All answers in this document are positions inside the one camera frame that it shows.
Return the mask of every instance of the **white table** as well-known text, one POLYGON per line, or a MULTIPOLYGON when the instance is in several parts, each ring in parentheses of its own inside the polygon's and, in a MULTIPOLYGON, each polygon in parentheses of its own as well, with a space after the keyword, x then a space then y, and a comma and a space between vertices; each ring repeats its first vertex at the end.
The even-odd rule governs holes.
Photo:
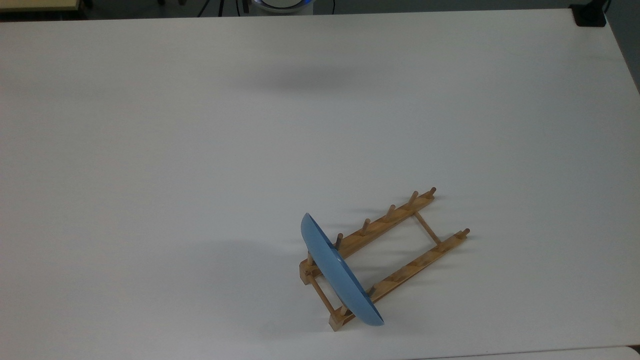
MULTIPOLYGON (((640 96, 569 10, 0 24, 0 358, 640 343, 640 96), (460 248, 332 332, 300 220, 460 248)), ((349 258, 364 286, 429 244, 349 258)))

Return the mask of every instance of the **blue plate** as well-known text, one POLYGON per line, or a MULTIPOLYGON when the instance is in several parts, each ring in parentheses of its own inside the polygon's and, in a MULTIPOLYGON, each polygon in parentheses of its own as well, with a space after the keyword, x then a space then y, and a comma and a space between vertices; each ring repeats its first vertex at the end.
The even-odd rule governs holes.
POLYGON ((373 326, 384 325, 382 316, 358 279, 309 213, 302 218, 300 231, 316 265, 342 303, 363 323, 373 326))

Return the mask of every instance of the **cable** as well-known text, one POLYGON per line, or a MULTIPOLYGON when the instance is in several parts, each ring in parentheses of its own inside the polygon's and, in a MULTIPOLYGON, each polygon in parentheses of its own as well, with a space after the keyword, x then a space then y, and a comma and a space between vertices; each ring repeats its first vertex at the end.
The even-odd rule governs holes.
POLYGON ((222 9, 225 7, 225 0, 220 0, 220 7, 218 7, 218 17, 222 17, 222 9))
POLYGON ((206 0, 204 3, 204 6, 202 7, 202 9, 200 10, 200 13, 198 14, 198 17, 200 17, 202 15, 202 13, 204 12, 205 8, 207 8, 207 5, 209 4, 210 0, 206 0))

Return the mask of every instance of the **wooden peg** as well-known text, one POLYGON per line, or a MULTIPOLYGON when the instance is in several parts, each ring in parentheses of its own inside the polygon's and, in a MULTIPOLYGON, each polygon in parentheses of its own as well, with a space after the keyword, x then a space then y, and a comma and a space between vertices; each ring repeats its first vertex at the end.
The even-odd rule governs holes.
POLYGON ((391 214, 393 214, 395 210, 396 210, 395 205, 389 206, 389 210, 387 211, 387 214, 385 215, 385 218, 383 219, 383 221, 388 222, 389 220, 391 220, 391 214))
POLYGON ((360 236, 365 236, 367 234, 367 228, 369 227, 369 223, 371 223, 371 219, 366 218, 364 220, 364 224, 362 224, 362 229, 360 229, 360 236))
POLYGON ((347 307, 347 305, 342 304, 342 306, 340 306, 340 311, 339 311, 340 316, 347 315, 347 311, 349 311, 349 308, 347 307))
POLYGON ((458 231, 458 232, 455 234, 455 237, 457 237, 458 239, 461 239, 461 240, 462 240, 462 239, 465 239, 465 238, 467 238, 467 234, 469 233, 469 231, 471 231, 471 230, 469 230, 468 228, 467 228, 467 229, 464 229, 464 230, 462 230, 462 231, 458 231))
POLYGON ((333 247, 335 247, 336 250, 340 250, 340 244, 342 243, 342 237, 344 235, 342 235, 342 233, 338 234, 338 238, 335 240, 335 245, 333 247))
POLYGON ((409 202, 407 203, 409 206, 413 205, 413 202, 415 201, 415 199, 418 197, 418 192, 413 192, 413 194, 411 194, 411 197, 409 198, 409 202))
POLYGON ((433 199, 433 193, 436 192, 436 188, 431 188, 428 193, 424 194, 427 199, 433 199))

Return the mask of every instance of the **black device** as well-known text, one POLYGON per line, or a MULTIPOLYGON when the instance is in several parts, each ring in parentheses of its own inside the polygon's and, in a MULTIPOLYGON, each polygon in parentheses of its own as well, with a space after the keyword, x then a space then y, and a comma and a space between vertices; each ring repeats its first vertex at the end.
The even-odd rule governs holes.
POLYGON ((575 24, 589 28, 604 27, 607 24, 607 19, 604 17, 602 7, 606 2, 607 0, 592 0, 587 5, 569 5, 569 9, 573 12, 575 24))

